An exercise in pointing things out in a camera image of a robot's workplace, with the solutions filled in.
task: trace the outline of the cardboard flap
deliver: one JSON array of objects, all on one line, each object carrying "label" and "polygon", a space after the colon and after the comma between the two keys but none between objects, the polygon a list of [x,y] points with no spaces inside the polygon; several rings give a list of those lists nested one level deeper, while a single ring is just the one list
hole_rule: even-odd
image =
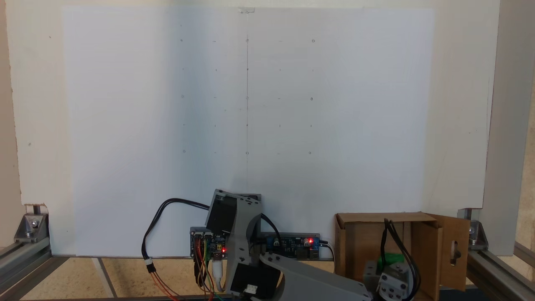
[{"label": "cardboard flap", "polygon": [[420,291],[435,301],[439,298],[439,274],[443,249],[442,233],[442,228],[437,229],[424,223],[412,225],[411,255],[422,277]]},{"label": "cardboard flap", "polygon": [[338,222],[334,225],[334,256],[338,260],[334,266],[334,273],[346,277],[346,231]]},{"label": "cardboard flap", "polygon": [[404,213],[338,213],[337,220],[342,229],[344,224],[362,222],[383,222],[384,219],[393,222],[432,222],[435,219],[423,212]]},{"label": "cardboard flap", "polygon": [[466,287],[470,221],[430,214],[442,227],[440,284],[464,291]]}]

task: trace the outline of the wall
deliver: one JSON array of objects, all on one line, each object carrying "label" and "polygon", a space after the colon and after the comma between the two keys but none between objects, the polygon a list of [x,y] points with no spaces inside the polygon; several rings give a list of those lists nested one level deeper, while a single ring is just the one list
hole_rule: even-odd
[{"label": "wall", "polygon": [[20,204],[19,163],[9,51],[7,49],[6,12],[0,2],[0,248],[13,243],[25,207]]}]

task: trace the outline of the wire connector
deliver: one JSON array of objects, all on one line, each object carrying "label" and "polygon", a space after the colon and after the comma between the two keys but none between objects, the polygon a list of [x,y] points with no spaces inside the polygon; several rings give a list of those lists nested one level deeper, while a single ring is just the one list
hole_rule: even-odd
[{"label": "wire connector", "polygon": [[147,266],[147,271],[149,271],[149,273],[156,272],[156,267],[152,263],[152,258],[145,259],[145,265]]}]

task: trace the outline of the red wire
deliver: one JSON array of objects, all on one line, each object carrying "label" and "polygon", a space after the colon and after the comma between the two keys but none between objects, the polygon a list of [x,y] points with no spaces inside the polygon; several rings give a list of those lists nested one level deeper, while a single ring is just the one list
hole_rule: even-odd
[{"label": "red wire", "polygon": [[[210,275],[210,273],[208,273],[208,268],[206,268],[206,263],[204,262],[204,256],[201,255],[201,241],[200,240],[198,241],[198,246],[197,247],[198,247],[197,248],[197,253],[199,254],[199,258],[202,258],[202,266],[204,267],[204,269],[206,270],[206,273],[210,277],[210,281],[211,281],[212,287],[213,287],[212,276]],[[213,300],[213,291],[210,291],[210,299],[208,299],[208,301],[212,301],[212,300]]]},{"label": "red wire", "polygon": [[160,289],[160,291],[162,291],[162,293],[164,293],[166,296],[168,296],[169,298],[171,298],[173,301],[179,301],[177,300],[176,298],[174,298],[173,296],[171,296],[171,293],[169,293],[165,288],[161,288],[158,283],[156,282],[157,278],[154,277],[154,274],[153,273],[150,273],[150,276],[152,277],[152,280],[154,281],[154,284]]}]

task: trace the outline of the black wire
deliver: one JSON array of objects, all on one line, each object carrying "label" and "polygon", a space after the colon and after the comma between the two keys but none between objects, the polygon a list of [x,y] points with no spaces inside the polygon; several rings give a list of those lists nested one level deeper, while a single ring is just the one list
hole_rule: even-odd
[{"label": "black wire", "polygon": [[405,260],[407,261],[407,264],[409,265],[409,268],[412,273],[412,290],[411,293],[407,298],[405,298],[403,301],[411,300],[414,298],[418,290],[420,289],[420,284],[422,282],[422,278],[420,276],[420,271],[418,269],[418,266],[414,262],[414,259],[409,254],[407,249],[405,248],[403,242],[401,241],[398,232],[396,231],[396,228],[394,226],[393,221],[389,221],[388,219],[385,219],[385,231],[383,232],[383,237],[381,240],[381,259],[383,260],[383,269],[386,266],[386,260],[385,260],[385,243],[386,243],[386,231],[389,231],[392,235],[392,238],[396,242],[396,245],[398,245],[401,253],[405,257]]},{"label": "black wire", "polygon": [[280,237],[279,230],[277,230],[277,227],[275,227],[275,224],[265,214],[262,213],[260,217],[264,221],[266,221],[266,223],[268,223],[273,228],[273,230],[275,230],[275,233],[277,234],[277,238],[279,239],[279,248],[280,248],[280,246],[282,245],[282,238]]},{"label": "black wire", "polygon": [[143,243],[141,244],[141,255],[143,256],[143,259],[149,259],[149,255],[147,254],[147,237],[149,236],[149,233],[152,231],[152,229],[154,228],[154,226],[160,219],[160,216],[162,215],[162,212],[165,209],[165,207],[167,207],[167,205],[172,204],[172,203],[183,203],[183,204],[187,204],[187,205],[200,208],[200,209],[205,209],[205,210],[210,209],[210,206],[208,205],[185,200],[185,199],[173,198],[173,199],[169,199],[163,202],[158,208],[158,211],[156,211],[154,218],[152,218],[152,222],[150,222],[149,228],[147,229],[147,232],[145,232],[145,236],[143,236]]},{"label": "black wire", "polygon": [[323,244],[323,243],[319,244],[319,246],[322,246],[322,247],[328,247],[329,250],[331,250],[331,255],[333,255],[333,258],[334,258],[334,251],[333,251],[333,249],[331,248],[331,246],[329,246],[329,245],[327,245],[327,244]]}]

